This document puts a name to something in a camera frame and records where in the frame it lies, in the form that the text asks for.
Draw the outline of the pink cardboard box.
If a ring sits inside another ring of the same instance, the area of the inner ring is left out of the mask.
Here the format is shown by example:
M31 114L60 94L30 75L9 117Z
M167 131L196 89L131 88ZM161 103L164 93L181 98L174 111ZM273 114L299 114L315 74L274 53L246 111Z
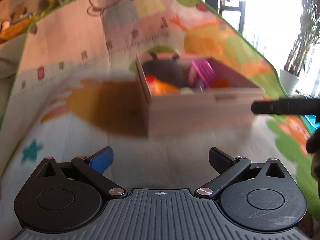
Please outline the pink cardboard box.
M170 59L173 53L156 53L160 59ZM208 56L180 54L178 64L185 75L186 84L180 92L164 96L152 96L148 82L157 80L145 76L142 64L152 60L150 54L136 57L137 83L144 116L146 133L149 137L191 133L218 126L249 124L254 119L251 104L260 100L263 89L237 73L229 66ZM190 88L188 73L193 60L205 59L215 72L214 79L229 82L229 88Z

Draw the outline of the pink toy strainer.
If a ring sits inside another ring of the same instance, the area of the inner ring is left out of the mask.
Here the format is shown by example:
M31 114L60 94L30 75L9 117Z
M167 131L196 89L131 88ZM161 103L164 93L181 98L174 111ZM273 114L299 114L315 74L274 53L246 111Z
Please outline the pink toy strainer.
M214 76L215 72L207 60L193 60L189 68L188 85L190 88L209 88Z

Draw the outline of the orange toy pumpkin bowl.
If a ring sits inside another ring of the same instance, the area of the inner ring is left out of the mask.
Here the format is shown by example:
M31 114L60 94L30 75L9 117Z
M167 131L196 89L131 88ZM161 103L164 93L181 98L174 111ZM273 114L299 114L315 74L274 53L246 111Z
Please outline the orange toy pumpkin bowl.
M175 94L180 92L177 87L158 80L148 82L148 88L152 96L164 96L167 94Z

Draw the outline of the black plush toy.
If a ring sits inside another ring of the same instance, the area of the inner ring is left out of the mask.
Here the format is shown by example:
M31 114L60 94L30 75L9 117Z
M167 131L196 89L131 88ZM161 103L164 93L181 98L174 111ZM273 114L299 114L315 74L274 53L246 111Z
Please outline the black plush toy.
M185 75L178 64L180 56L174 54L170 59L160 59L154 52L149 53L152 60L142 64L145 76L152 75L157 80L169 83L177 88L183 88L186 84Z

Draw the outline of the orange toy pumpkin half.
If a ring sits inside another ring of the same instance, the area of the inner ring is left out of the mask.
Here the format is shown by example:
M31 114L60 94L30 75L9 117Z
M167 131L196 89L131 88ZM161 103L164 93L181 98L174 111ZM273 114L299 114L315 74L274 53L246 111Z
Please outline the orange toy pumpkin half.
M229 85L228 80L222 79L222 78L217 78L217 79L214 79L210 83L209 87L210 88L229 88L230 85Z

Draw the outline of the white plant pot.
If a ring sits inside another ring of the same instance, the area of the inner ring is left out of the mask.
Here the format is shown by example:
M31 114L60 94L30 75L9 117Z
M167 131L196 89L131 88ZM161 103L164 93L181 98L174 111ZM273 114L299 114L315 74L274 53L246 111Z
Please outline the white plant pot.
M287 70L281 69L280 70L280 81L281 81L281 84L282 84L283 88L285 89L286 93L289 96L291 96L296 90L296 87L299 82L299 77L291 74Z

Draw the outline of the colourful children play mat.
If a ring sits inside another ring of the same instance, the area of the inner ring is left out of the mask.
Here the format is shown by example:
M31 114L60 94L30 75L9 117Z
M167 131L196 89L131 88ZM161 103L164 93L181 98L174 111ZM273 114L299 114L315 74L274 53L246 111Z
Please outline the colourful children play mat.
M309 135L295 116L254 116L249 124L149 137L139 109L137 55L210 56L263 89L284 95L273 66L198 0L122 0L89 16L89 0L68 3L28 31L1 128L1 226L17 226L14 199L40 161L69 161L110 146L106 175L127 189L188 188L208 182L210 148L253 162L276 157L319 219Z

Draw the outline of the black chair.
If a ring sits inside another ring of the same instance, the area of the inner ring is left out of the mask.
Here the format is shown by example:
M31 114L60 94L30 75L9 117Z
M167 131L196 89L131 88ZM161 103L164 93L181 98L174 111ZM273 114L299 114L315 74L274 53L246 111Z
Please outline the black chair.
M239 5L235 6L228 6L226 4L227 0L219 0L218 6L218 13L223 16L234 16L232 22L235 22L235 17L238 16L239 23L237 25L238 32L243 33L244 25L245 25L245 11L246 11L246 2L239 1Z

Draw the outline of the green bamboo plant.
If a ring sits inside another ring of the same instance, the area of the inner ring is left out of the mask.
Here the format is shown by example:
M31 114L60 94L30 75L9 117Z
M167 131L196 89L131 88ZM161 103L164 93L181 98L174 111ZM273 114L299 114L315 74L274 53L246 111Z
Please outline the green bamboo plant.
M319 43L319 0L302 0L303 12L300 17L300 33L291 49L284 70L300 76L311 47Z

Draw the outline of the yellow toy on floor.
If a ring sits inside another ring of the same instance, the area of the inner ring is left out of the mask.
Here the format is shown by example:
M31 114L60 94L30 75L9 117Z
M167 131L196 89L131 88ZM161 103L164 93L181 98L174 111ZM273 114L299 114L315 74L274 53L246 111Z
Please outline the yellow toy on floor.
M14 21L1 22L1 43L7 42L25 33L31 23L31 18L19 18Z

